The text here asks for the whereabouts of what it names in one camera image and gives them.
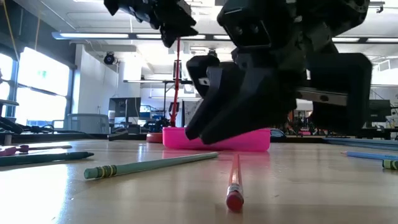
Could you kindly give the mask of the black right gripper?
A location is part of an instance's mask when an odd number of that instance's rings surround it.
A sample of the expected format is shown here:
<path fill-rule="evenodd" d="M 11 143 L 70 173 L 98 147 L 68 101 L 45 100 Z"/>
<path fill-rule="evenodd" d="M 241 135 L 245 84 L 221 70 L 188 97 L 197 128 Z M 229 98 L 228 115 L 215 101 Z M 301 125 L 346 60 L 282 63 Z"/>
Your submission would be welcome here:
<path fill-rule="evenodd" d="M 236 44 L 230 62 L 196 56 L 187 63 L 200 95 L 209 85 L 205 68 L 235 63 L 241 84 L 248 70 L 297 74 L 295 99 L 313 102 L 319 128 L 352 133 L 362 128 L 368 111 L 372 65 L 359 53 L 339 53 L 333 29 L 320 18 L 222 18 L 220 24 Z"/>

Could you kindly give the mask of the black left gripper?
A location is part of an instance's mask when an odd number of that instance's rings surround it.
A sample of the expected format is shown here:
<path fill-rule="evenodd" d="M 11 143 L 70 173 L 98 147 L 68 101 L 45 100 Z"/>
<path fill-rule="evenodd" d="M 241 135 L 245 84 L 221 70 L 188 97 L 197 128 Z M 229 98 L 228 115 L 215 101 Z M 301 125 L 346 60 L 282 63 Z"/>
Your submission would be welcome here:
<path fill-rule="evenodd" d="M 123 11 L 136 18 L 138 22 L 147 22 L 153 29 L 160 29 L 161 40 L 171 47 L 181 37 L 198 34 L 193 27 L 195 20 L 176 0 L 104 0 L 104 6 L 114 16 Z"/>

